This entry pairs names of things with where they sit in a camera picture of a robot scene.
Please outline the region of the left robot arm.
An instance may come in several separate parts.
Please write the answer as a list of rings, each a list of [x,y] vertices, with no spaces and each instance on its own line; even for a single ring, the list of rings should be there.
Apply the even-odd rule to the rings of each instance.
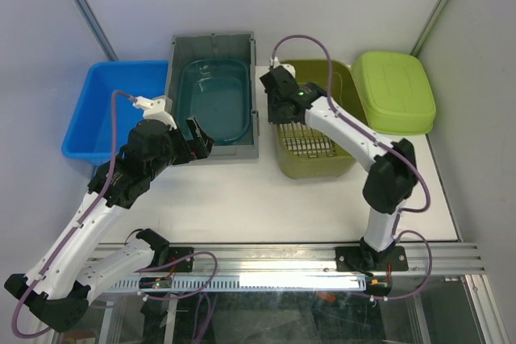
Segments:
[[[86,261],[106,232],[144,195],[168,167],[207,158],[214,140],[193,117],[191,139],[162,121],[144,119],[130,130],[127,143],[96,171],[73,219],[49,252],[25,274],[12,274],[5,289],[48,329],[64,333],[85,315],[112,284],[137,271],[158,271],[181,262],[167,239],[151,229],[99,263]]]

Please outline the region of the lime green plastic basin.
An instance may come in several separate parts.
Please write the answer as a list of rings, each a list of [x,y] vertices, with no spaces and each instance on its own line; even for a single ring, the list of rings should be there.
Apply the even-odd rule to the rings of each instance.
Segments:
[[[372,129],[391,135],[425,135],[433,129],[435,99],[416,57],[366,52],[351,66],[351,72]]]

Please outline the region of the olive green slotted basket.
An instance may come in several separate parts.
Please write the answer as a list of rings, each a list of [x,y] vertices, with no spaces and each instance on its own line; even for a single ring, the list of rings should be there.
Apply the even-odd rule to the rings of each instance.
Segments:
[[[287,69],[295,72],[298,84],[314,82],[327,86],[327,62],[316,60],[284,60]],[[331,96],[347,112],[366,122],[350,68],[332,62]],[[275,127],[277,163],[291,179],[342,176],[356,163],[355,159],[331,139],[301,123],[286,123]]]

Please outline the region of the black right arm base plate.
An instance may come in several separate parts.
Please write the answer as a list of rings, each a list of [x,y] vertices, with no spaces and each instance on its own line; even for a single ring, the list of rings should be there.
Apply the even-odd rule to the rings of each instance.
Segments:
[[[335,263],[338,272],[357,271],[363,274],[409,270],[406,251],[402,246],[392,245],[386,251],[377,252],[368,247],[342,246],[335,248]]]

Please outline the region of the teal transparent tub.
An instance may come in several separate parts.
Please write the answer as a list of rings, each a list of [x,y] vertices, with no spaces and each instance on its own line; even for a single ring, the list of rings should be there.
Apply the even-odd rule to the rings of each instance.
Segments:
[[[213,58],[188,63],[181,72],[174,117],[186,136],[186,119],[199,126],[218,146],[237,143],[251,120],[249,67],[234,58]]]

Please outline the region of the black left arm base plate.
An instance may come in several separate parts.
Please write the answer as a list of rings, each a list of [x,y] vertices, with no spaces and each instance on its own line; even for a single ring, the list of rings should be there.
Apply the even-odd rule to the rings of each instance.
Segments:
[[[193,271],[194,265],[193,253],[193,247],[171,246],[156,262],[152,262],[148,267],[139,269],[137,272],[190,273]]]

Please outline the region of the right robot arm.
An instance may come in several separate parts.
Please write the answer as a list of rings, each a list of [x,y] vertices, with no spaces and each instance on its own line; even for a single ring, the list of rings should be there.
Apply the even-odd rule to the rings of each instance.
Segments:
[[[268,121],[302,123],[338,144],[366,171],[362,189],[369,206],[368,224],[356,255],[344,262],[364,274],[379,271],[395,247],[402,208],[417,184],[414,146],[393,142],[340,108],[329,91],[313,82],[299,85],[282,65],[270,68],[260,82],[267,96]]]

